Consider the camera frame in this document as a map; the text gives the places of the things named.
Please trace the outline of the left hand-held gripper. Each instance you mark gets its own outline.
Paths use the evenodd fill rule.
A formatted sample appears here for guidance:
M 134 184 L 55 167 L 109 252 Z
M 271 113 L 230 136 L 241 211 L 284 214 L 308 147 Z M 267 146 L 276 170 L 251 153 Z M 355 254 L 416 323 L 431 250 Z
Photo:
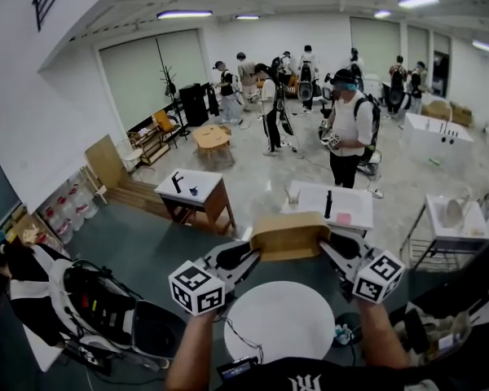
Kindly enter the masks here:
M 260 260 L 260 251 L 253 249 L 248 241 L 221 244 L 215 249 L 215 267 L 230 270 L 227 282 L 203 258 L 185 261 L 168 277 L 171 296 L 194 316 L 219 309 Z

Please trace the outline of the yellow plastic container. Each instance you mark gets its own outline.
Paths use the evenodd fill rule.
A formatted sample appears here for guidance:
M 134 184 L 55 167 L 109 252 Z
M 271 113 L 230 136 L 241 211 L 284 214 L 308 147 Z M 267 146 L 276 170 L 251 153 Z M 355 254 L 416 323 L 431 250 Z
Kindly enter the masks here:
M 281 213 L 254 222 L 249 246 L 259 252 L 261 261 L 317 257 L 319 242 L 329 240 L 330 234 L 330 227 L 317 212 Z

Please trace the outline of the person's right forearm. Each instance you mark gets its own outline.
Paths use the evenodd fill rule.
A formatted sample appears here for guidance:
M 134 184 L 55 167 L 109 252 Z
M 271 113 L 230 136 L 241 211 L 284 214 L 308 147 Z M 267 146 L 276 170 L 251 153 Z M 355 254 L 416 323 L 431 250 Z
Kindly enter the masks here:
M 391 325 L 384 305 L 363 299 L 355 299 L 355 303 L 359 309 L 366 363 L 394 369 L 410 367 L 408 354 Z

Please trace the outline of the person's left forearm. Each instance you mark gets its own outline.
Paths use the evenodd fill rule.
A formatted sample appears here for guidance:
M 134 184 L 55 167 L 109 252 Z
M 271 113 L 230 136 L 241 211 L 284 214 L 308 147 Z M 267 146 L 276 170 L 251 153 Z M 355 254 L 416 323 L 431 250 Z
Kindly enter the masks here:
M 216 310 L 191 316 L 165 379 L 165 391 L 208 391 Z

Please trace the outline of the crumpled clear plastic bottle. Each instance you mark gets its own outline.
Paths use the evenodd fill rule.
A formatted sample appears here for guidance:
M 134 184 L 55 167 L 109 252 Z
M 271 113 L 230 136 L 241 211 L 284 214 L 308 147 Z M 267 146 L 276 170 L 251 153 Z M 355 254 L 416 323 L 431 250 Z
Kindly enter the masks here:
M 348 346 L 354 335 L 347 323 L 337 324 L 335 326 L 335 341 L 340 346 Z

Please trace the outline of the person's black t-shirt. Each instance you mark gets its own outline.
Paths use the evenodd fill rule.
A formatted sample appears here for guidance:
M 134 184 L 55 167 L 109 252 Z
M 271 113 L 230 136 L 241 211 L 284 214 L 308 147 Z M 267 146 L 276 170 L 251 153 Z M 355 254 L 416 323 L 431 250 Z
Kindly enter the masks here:
M 440 391 L 410 368 L 344 367 L 310 358 L 282 358 L 224 380 L 214 391 Z

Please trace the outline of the low wooden table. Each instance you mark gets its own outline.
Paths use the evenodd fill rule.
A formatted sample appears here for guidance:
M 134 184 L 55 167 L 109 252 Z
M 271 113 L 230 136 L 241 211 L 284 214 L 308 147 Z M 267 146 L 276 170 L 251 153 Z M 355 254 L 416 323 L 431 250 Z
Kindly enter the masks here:
M 215 154 L 231 158 L 230 135 L 219 125 L 204 125 L 192 132 L 197 151 L 209 160 Z

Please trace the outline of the white kitchen island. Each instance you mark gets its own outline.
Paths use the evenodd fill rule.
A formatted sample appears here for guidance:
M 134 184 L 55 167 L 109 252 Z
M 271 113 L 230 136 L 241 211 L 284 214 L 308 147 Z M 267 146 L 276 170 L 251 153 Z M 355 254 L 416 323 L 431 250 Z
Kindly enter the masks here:
M 413 113 L 405 116 L 403 146 L 412 159 L 461 173 L 472 157 L 473 142 L 461 125 Z

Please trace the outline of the wooden shelf rack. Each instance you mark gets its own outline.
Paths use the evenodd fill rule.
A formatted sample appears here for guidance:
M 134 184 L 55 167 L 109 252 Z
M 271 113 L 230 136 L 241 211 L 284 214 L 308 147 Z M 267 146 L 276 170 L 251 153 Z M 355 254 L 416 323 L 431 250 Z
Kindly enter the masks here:
M 170 150 L 169 134 L 159 127 L 143 128 L 143 134 L 129 131 L 127 136 L 134 148 L 142 150 L 140 160 L 145 165 L 153 165 Z

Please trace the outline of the cardboard box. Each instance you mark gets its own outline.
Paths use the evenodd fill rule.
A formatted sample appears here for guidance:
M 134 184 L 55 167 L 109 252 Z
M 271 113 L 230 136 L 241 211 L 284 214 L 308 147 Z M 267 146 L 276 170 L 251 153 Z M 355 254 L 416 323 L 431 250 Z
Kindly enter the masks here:
M 445 101 L 434 100 L 430 103 L 422 105 L 421 114 L 442 121 L 450 121 L 452 117 L 452 110 Z
M 25 246 L 45 244 L 57 252 L 62 251 L 60 241 L 37 214 L 26 213 L 18 221 L 14 222 L 6 232 L 6 239 L 10 243 L 18 240 Z
M 450 106 L 452 109 L 452 122 L 465 127 L 473 125 L 473 114 L 469 108 L 453 101 L 450 102 Z

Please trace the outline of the wooden board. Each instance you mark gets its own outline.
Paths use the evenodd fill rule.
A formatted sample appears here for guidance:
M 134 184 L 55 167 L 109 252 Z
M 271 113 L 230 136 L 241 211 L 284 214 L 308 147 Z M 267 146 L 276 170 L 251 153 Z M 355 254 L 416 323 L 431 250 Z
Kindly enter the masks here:
M 109 134 L 90 146 L 85 155 L 90 169 L 107 189 L 117 188 L 128 178 L 126 167 Z

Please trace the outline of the black coat rack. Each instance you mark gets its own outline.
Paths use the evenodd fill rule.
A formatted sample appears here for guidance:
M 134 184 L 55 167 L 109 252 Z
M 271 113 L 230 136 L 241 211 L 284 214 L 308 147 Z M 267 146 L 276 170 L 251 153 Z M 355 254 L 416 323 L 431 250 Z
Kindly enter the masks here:
M 183 119 L 178 105 L 178 100 L 176 99 L 176 86 L 172 81 L 169 69 L 166 66 L 164 66 L 161 71 L 164 74 L 165 94 L 168 95 L 172 100 L 172 106 L 174 108 L 175 116 L 179 119 L 179 124 L 180 124 L 179 135 L 187 139 L 187 136 L 190 134 L 190 131 L 186 129 L 183 123 Z

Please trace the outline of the white rectangular table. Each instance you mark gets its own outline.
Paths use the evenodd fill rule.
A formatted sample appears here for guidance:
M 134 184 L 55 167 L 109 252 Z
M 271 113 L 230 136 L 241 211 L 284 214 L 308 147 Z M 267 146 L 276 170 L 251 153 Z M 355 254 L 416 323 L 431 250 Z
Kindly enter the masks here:
M 27 326 L 23 326 L 30 349 L 42 372 L 48 372 L 53 363 L 62 354 L 63 350 L 58 347 L 47 345 L 38 335 Z

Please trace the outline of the white table black frame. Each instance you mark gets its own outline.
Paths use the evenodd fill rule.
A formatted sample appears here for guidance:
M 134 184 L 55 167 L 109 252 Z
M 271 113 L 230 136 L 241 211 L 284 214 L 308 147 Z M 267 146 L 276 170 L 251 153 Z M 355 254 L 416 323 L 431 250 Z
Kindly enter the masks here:
M 350 231 L 355 231 L 363 237 L 373 229 L 373 198 L 372 194 L 366 190 L 355 190 L 343 187 L 333 187 L 313 182 L 292 181 L 289 189 L 300 189 L 299 205 L 295 212 L 320 213 L 324 218 L 326 197 L 328 190 L 333 191 L 333 206 L 331 217 L 325 219 L 331 227 L 340 227 Z M 286 205 L 286 199 L 281 208 L 282 213 Z M 349 213 L 351 224 L 342 225 L 336 223 L 337 213 Z

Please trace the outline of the wooden frame stand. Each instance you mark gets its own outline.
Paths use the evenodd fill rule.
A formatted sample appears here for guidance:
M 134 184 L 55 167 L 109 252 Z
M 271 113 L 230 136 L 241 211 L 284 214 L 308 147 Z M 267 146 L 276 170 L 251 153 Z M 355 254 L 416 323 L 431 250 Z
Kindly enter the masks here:
M 94 193 L 96 197 L 99 197 L 104 204 L 107 204 L 107 188 L 101 181 L 94 176 L 94 173 L 90 170 L 90 168 L 85 165 L 80 169 L 80 173 L 82 177 L 86 180 L 86 183 L 90 186 L 91 191 Z

